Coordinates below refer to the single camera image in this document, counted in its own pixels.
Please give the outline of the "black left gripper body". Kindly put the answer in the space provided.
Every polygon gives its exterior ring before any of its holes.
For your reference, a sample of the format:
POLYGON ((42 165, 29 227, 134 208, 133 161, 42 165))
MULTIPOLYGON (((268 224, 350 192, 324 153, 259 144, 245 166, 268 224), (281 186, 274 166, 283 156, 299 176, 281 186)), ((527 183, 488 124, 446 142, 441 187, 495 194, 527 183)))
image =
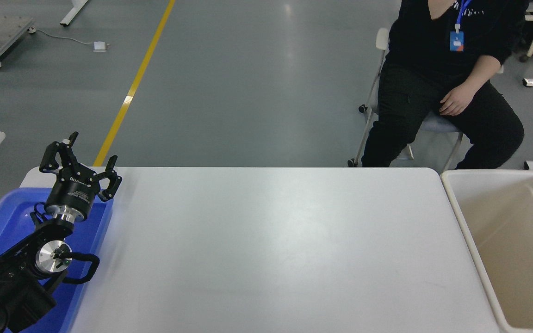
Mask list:
POLYGON ((99 191, 99 184, 93 182, 94 173, 87 167, 62 168, 44 205, 47 214, 53 215, 55 209, 66 206, 88 216, 99 191))

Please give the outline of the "person's left hand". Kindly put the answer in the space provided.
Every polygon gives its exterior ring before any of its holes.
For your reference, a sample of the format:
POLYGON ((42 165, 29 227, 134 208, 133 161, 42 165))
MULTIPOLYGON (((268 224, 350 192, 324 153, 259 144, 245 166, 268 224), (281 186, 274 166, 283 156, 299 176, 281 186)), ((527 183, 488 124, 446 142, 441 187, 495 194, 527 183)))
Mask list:
POLYGON ((476 89, 468 83, 462 83, 451 89, 440 101, 440 116, 454 117, 461 114, 470 105, 476 92, 476 89))

